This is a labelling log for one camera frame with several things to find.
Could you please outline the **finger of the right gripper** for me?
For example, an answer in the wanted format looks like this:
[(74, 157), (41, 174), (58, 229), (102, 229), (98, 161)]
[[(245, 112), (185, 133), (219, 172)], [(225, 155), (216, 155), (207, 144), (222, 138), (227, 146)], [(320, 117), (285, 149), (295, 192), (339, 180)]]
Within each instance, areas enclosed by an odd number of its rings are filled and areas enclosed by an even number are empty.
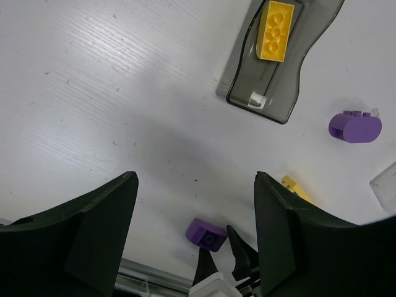
[(259, 274), (258, 252), (248, 245), (231, 225), (227, 225), (226, 230), (231, 251), (235, 258), (235, 267), (232, 271), (234, 279), (240, 281), (257, 276)]
[(200, 283), (201, 281), (205, 280), (206, 278), (217, 272), (218, 270), (213, 261), (210, 251), (200, 247), (198, 264), (192, 285), (195, 286), (196, 284)]

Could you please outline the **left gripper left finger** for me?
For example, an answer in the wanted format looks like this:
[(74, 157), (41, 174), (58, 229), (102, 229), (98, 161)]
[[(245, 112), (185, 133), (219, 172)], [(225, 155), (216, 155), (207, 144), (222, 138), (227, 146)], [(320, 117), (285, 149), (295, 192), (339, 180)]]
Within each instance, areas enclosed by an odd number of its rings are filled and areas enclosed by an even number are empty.
[(2, 296), (111, 296), (139, 180), (128, 171), (1, 226)]

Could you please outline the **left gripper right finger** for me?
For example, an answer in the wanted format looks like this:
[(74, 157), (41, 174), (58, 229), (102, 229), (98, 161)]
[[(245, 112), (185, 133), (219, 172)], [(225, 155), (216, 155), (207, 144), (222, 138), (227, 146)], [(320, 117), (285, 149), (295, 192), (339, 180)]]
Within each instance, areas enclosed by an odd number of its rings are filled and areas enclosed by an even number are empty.
[(395, 218), (355, 225), (258, 172), (254, 210), (263, 296), (394, 296)]

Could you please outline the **purple sloped lego brick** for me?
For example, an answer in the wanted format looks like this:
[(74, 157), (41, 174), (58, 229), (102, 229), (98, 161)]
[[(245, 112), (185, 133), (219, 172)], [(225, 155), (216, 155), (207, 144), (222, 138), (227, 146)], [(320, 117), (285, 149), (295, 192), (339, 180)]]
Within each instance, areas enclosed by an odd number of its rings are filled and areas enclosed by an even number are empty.
[(205, 220), (195, 218), (189, 225), (186, 238), (195, 246), (211, 252), (218, 252), (228, 237), (227, 230)]

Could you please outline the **yellow lego plate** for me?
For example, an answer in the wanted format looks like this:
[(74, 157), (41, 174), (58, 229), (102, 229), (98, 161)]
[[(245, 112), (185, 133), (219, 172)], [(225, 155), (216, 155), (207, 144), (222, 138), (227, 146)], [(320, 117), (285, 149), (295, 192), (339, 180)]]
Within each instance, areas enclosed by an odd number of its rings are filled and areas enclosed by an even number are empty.
[(306, 191), (290, 176), (285, 175), (282, 178), (282, 185), (287, 188), (290, 192), (296, 194), (303, 200), (311, 203), (314, 205), (314, 201), (311, 199), (311, 197), (306, 193)]

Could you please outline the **purple rounded lego brick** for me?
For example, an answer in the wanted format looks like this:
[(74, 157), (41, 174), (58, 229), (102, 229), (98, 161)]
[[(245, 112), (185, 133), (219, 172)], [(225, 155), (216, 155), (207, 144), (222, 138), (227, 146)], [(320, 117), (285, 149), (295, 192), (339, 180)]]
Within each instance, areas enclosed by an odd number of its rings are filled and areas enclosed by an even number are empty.
[(376, 140), (382, 131), (382, 121), (369, 112), (343, 111), (329, 122), (329, 134), (350, 144), (370, 143)]

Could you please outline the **yellow lego brick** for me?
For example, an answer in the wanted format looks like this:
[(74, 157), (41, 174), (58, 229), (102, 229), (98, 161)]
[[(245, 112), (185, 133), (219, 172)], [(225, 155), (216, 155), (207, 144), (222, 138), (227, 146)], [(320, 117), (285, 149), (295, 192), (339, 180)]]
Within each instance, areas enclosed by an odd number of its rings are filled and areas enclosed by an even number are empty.
[(261, 60), (283, 62), (295, 6), (267, 1), (260, 16), (256, 56)]

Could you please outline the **clear plastic container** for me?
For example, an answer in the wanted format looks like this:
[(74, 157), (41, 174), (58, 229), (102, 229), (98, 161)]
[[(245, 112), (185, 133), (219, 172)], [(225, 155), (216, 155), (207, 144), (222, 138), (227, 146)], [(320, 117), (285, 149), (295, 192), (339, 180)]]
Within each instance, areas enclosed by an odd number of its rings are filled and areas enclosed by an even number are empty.
[(381, 204), (389, 214), (395, 215), (396, 174), (395, 163), (391, 164), (371, 182), (370, 187)]

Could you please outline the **smoky grey plastic container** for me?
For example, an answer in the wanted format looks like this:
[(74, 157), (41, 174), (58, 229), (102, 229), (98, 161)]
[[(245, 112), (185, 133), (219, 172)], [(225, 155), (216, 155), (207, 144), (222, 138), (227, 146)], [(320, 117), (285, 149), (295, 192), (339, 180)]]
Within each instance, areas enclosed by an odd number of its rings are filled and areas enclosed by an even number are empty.
[(251, 1), (217, 86), (227, 103), (285, 124), (302, 63), (343, 1)]

